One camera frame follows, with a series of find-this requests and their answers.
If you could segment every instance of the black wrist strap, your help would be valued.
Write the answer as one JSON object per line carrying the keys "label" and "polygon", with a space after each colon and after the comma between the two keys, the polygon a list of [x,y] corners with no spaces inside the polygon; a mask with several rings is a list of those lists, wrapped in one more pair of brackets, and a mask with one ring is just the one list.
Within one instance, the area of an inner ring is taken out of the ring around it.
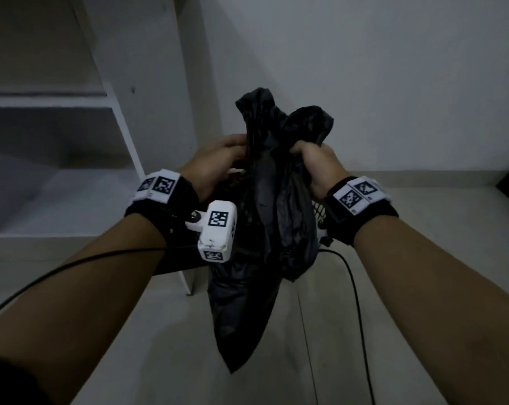
{"label": "black wrist strap", "polygon": [[351,176],[341,180],[328,192],[328,196],[324,199],[328,234],[349,246],[354,245],[354,238],[359,229],[374,217],[380,215],[399,217],[391,203],[385,199],[370,204],[357,215],[353,215],[346,210],[333,194],[353,179],[356,179],[356,177]]}
{"label": "black wrist strap", "polygon": [[182,235],[189,232],[185,227],[185,221],[192,211],[200,208],[200,201],[191,183],[182,176],[171,184],[170,190],[167,190],[170,194],[164,199],[166,203],[156,200],[163,200],[159,193],[155,195],[155,192],[159,192],[159,177],[149,175],[144,180],[137,193],[149,190],[148,196],[135,200],[125,211],[125,216],[132,213],[141,214],[161,232],[169,245],[175,245],[177,241],[181,241]]}

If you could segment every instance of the black sleeve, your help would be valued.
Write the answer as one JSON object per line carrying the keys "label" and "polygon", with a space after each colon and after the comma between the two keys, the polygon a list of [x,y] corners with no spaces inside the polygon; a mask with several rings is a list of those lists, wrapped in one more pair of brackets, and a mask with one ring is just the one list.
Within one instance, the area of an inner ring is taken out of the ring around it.
{"label": "black sleeve", "polygon": [[0,404],[5,403],[53,405],[32,374],[0,360]]}

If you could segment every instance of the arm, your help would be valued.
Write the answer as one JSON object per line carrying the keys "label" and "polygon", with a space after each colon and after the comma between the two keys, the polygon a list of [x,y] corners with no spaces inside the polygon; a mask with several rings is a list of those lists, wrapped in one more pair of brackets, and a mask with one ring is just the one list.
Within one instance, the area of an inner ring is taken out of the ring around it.
{"label": "arm", "polygon": [[[299,142],[319,198],[349,176],[332,150]],[[509,404],[509,295],[396,217],[354,248],[383,303],[449,403]]]}
{"label": "arm", "polygon": [[[245,155],[245,135],[202,149],[180,173],[201,200]],[[131,214],[66,262],[106,251],[165,247],[149,220]],[[0,359],[28,370],[57,404],[73,400],[129,317],[163,251],[77,265],[22,294],[0,315]]]}

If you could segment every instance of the hand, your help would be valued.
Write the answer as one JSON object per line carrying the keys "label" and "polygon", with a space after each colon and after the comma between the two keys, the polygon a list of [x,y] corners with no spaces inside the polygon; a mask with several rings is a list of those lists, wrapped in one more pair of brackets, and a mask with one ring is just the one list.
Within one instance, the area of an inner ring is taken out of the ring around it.
{"label": "hand", "polygon": [[318,146],[316,143],[300,140],[290,152],[303,155],[303,162],[313,177],[311,189],[318,199],[323,199],[333,186],[350,176],[333,149],[327,145]]}
{"label": "hand", "polygon": [[247,135],[225,136],[220,142],[198,150],[178,172],[187,179],[201,202],[210,197],[215,186],[228,176],[232,165],[245,158]]}

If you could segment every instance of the right hand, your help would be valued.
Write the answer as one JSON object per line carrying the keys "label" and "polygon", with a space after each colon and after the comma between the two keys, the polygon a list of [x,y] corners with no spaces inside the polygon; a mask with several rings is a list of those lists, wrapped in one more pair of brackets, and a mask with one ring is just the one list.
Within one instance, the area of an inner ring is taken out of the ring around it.
{"label": "right hand", "polygon": [[290,153],[301,153],[303,156],[303,162],[313,177],[311,189],[320,200],[342,179],[351,176],[341,165],[333,149],[327,145],[318,146],[316,143],[300,140],[290,149]]}

